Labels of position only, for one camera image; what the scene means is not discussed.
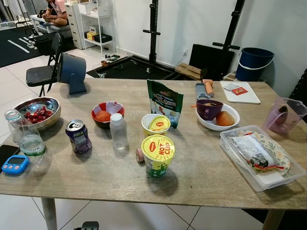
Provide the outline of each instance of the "white cutting board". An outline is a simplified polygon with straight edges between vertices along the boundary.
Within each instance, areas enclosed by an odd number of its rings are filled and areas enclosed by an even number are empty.
[[[255,92],[252,90],[251,86],[247,82],[222,80],[220,81],[220,83],[228,101],[237,103],[260,104],[259,98],[256,96]],[[241,95],[235,95],[233,92],[224,89],[224,86],[230,83],[243,87],[248,92]]]

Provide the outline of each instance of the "soda can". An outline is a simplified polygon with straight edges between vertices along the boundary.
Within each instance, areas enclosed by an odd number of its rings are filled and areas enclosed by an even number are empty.
[[[72,150],[75,153],[85,153],[91,147],[92,143],[87,135],[87,128],[83,121],[72,120],[66,124],[65,133],[69,136]]]

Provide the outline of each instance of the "smartphone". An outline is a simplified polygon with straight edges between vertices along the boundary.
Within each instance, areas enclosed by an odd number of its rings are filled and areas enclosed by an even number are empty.
[[[0,146],[0,172],[2,172],[2,165],[6,160],[12,155],[16,155],[20,152],[20,149],[11,145],[1,145]]]

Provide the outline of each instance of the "purple bowl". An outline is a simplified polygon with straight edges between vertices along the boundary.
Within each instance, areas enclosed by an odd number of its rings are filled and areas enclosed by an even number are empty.
[[[204,105],[205,103],[214,103],[216,106]],[[212,121],[221,112],[223,103],[214,100],[198,100],[196,108],[198,114],[203,120]]]

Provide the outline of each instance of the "power outlet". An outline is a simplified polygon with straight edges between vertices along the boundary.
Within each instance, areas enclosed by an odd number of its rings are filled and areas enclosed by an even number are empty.
[[[186,56],[188,55],[188,49],[187,48],[183,48],[181,51],[182,56]]]

